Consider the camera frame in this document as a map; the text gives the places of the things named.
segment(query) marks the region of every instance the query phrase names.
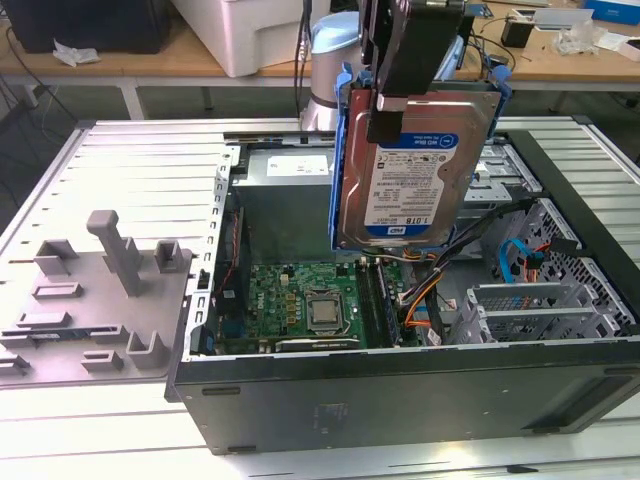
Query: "hard drive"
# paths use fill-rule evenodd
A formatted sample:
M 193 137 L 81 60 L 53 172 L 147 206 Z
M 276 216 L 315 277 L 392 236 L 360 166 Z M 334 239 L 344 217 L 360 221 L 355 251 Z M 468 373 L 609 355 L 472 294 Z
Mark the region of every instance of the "hard drive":
M 367 142 L 371 90 L 354 89 L 335 245 L 437 247 L 458 209 L 500 101 L 488 91 L 434 91 L 410 97 L 400 139 Z

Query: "black box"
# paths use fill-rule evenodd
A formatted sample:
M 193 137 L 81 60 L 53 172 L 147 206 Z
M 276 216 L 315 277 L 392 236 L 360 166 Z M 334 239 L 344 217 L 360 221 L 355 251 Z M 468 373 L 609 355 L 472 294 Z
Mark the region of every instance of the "black box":
M 529 41 L 533 23 L 507 18 L 500 41 L 505 47 L 524 48 Z
M 171 28 L 168 0 L 3 0 L 16 38 L 30 53 L 53 39 L 99 52 L 158 53 Z

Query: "desk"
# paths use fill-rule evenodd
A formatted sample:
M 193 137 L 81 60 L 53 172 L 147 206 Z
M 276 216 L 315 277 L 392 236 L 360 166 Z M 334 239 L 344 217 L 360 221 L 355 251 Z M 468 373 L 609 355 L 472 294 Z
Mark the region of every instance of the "desk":
M 561 0 L 552 2 L 558 8 L 567 8 Z M 493 19 L 476 19 L 474 30 L 480 34 L 489 21 L 504 18 L 516 5 L 490 3 Z M 617 23 L 595 22 L 610 32 L 629 36 L 640 36 L 640 27 Z M 500 42 L 503 21 L 487 25 L 482 33 L 488 39 Z M 640 91 L 640 63 L 632 62 L 617 52 L 600 49 L 597 55 L 567 55 L 556 53 L 551 45 L 555 32 L 531 32 L 525 48 L 511 48 L 517 60 L 510 80 L 516 90 L 561 90 L 561 91 Z M 505 57 L 499 47 L 487 42 L 486 50 Z M 480 55 L 469 48 L 457 77 L 461 80 L 476 80 L 480 72 Z
M 554 0 L 558 6 L 561 0 Z M 513 5 L 491 3 L 494 18 L 508 14 Z M 486 20 L 478 19 L 476 32 L 480 32 Z M 628 35 L 640 35 L 640 27 L 629 27 L 597 22 L 610 31 Z M 483 35 L 500 41 L 503 22 L 489 25 Z M 562 57 L 553 51 L 551 41 L 555 33 L 534 30 L 524 49 L 512 49 L 517 58 L 517 68 L 511 79 L 513 88 L 519 90 L 561 91 L 640 91 L 640 63 L 607 50 L 599 55 L 572 55 Z M 293 62 L 274 65 L 260 70 L 256 75 L 229 78 L 209 51 L 184 23 L 176 22 L 170 40 L 157 55 L 131 55 L 103 53 L 102 61 L 71 68 L 63 65 L 50 54 L 27 54 L 17 44 L 25 63 L 49 85 L 104 85 L 115 86 L 122 91 L 132 119 L 145 118 L 144 107 L 138 96 L 138 87 L 288 87 L 293 83 Z M 480 57 L 475 51 L 467 52 L 465 62 L 456 77 L 476 80 L 480 75 Z M 489 52 L 500 49 L 488 46 Z M 9 51 L 3 32 L 0 32 L 0 73 L 12 85 L 33 85 L 29 76 Z M 307 64 L 305 75 L 311 73 Z

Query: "blue box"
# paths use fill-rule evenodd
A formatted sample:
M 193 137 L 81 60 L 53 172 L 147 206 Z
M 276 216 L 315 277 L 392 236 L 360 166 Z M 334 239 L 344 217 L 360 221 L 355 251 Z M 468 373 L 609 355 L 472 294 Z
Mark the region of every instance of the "blue box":
M 638 25 L 640 23 L 640 0 L 585 0 L 582 8 L 593 8 L 593 19 L 604 22 Z

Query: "floor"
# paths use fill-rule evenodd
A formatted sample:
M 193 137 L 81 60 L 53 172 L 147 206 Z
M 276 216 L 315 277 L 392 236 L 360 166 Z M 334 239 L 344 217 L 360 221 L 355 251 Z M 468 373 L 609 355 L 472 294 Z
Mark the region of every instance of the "floor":
M 128 118 L 115 88 L 68 87 L 61 88 L 57 96 L 80 119 Z M 212 96 L 214 109 L 207 112 L 197 88 L 142 90 L 143 102 L 153 119 L 295 116 L 292 93 L 287 88 L 214 88 Z M 555 92 L 517 92 L 506 115 L 549 115 L 548 106 L 556 96 Z M 630 110 L 621 103 L 620 98 L 608 93 L 570 93 L 559 114 L 587 115 L 635 160 L 640 156 L 640 109 Z M 46 92 L 40 95 L 36 109 L 27 111 L 19 105 L 0 121 L 0 232 L 11 221 L 17 205 L 28 197 L 73 125 Z

